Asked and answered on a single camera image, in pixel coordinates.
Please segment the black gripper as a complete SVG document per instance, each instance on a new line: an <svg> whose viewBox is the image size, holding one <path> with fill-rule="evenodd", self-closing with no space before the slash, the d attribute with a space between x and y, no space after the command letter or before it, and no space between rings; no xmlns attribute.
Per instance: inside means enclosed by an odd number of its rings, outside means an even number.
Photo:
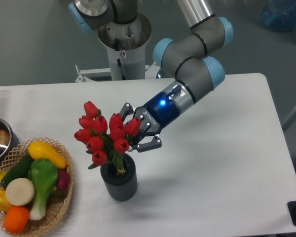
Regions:
<svg viewBox="0 0 296 237"><path fill-rule="evenodd" d="M126 102L119 113L122 121L125 121L128 116L135 118L143 115L144 119L142 120L141 128L148 122L150 123L150 128L144 132L143 136L154 135L152 140L130 146L128 150L129 152L147 152L162 147L162 141L158 134L163 128L179 117L180 110L175 102L169 98L167 93L162 91L147 101L143 106L136 109L130 103Z"/></svg>

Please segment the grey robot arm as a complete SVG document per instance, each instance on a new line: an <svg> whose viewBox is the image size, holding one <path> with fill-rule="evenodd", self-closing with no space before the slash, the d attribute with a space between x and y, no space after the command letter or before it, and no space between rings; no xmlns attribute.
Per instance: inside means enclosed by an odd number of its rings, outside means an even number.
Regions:
<svg viewBox="0 0 296 237"><path fill-rule="evenodd" d="M225 78L224 68L210 54L232 41L232 24L217 17L206 0L180 0L178 5L190 34L178 42L162 39L153 50L155 64L174 82L143 106L125 104L121 110L123 118L132 115L142 122L139 134L129 142L131 150L160 148L161 130ZM106 47L112 80L145 77L146 44L152 28L135 0L74 0L69 12L83 31L96 32Z"/></svg>

